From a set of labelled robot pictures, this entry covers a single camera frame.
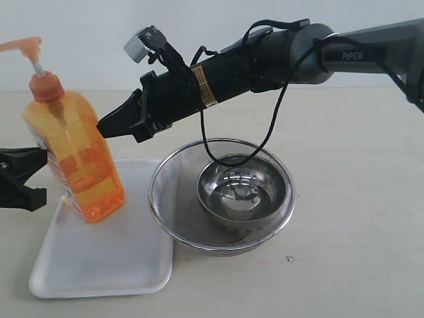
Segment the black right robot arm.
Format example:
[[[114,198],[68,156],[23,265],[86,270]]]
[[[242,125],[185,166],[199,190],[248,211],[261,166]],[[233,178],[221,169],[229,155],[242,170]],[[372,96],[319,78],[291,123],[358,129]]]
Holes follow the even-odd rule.
[[[166,67],[149,72],[141,87],[97,124],[105,138],[152,138],[173,123],[251,91],[262,93],[295,84],[317,85],[336,72],[392,76],[407,100],[423,106],[423,20],[338,34],[307,19],[285,23],[261,20],[234,44],[187,65],[155,26],[136,32],[125,44],[134,62]]]

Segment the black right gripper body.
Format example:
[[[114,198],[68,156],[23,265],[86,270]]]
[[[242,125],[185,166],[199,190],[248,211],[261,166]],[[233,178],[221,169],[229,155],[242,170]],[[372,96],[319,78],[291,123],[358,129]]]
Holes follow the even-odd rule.
[[[138,130],[142,133],[158,133],[206,109],[199,82],[187,66],[159,76],[153,71],[148,72],[140,78],[140,84]]]

